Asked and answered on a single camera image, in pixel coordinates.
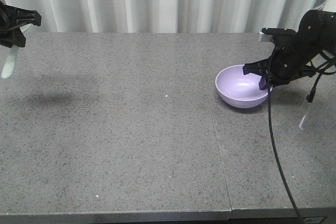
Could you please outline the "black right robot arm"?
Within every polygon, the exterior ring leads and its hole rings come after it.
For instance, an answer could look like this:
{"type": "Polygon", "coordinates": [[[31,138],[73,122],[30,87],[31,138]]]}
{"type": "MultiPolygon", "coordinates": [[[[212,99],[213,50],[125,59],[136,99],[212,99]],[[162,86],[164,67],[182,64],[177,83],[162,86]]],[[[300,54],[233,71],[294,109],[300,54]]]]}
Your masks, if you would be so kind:
{"type": "Polygon", "coordinates": [[[259,88],[267,88],[267,76],[273,87],[306,76],[312,77],[318,69],[308,66],[315,56],[323,51],[335,55],[335,13],[322,10],[307,11],[299,24],[298,31],[282,28],[263,28],[261,32],[270,36],[275,48],[267,59],[246,63],[243,74],[259,75],[259,88]]]}

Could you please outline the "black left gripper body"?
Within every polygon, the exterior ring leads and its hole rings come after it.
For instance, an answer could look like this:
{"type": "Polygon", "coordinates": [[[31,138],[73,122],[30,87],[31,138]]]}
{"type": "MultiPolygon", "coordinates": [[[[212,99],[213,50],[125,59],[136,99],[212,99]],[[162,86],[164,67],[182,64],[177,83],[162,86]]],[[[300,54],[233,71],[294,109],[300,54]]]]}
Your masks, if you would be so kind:
{"type": "Polygon", "coordinates": [[[17,7],[1,2],[1,35],[11,34],[16,21],[17,7]]]}

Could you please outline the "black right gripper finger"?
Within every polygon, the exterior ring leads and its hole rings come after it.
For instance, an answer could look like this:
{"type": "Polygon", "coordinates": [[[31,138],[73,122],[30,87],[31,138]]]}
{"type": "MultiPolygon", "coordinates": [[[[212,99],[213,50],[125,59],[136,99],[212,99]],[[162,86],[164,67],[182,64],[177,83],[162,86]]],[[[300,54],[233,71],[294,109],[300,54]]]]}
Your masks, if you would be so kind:
{"type": "Polygon", "coordinates": [[[260,60],[253,63],[246,63],[243,66],[243,74],[247,75],[250,73],[256,75],[267,75],[270,69],[270,60],[260,60]]]}
{"type": "Polygon", "coordinates": [[[271,77],[262,76],[259,82],[259,89],[260,90],[271,90],[273,88],[273,82],[271,77]]]}

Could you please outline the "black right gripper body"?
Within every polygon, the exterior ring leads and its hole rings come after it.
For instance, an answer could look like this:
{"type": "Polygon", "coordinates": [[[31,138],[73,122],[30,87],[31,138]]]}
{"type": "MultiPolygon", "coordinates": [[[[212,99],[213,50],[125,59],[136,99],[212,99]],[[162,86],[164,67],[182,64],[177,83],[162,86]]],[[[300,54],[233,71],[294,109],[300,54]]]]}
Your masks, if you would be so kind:
{"type": "Polygon", "coordinates": [[[307,63],[317,55],[316,36],[309,31],[297,31],[289,40],[273,41],[275,48],[267,74],[273,87],[288,84],[303,77],[312,77],[316,71],[307,63]]]}

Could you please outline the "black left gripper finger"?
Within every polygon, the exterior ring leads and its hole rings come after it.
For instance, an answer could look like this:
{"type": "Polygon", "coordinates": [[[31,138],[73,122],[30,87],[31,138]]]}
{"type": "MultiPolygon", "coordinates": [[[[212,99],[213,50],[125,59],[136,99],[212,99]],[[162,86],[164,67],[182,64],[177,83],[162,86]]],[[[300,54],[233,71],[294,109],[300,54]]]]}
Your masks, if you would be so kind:
{"type": "Polygon", "coordinates": [[[14,24],[12,29],[20,28],[22,26],[33,24],[41,26],[41,15],[36,10],[26,10],[21,8],[14,8],[14,24]]]}
{"type": "Polygon", "coordinates": [[[20,28],[7,31],[1,34],[1,46],[11,48],[13,45],[24,48],[26,46],[26,38],[20,28]]]}

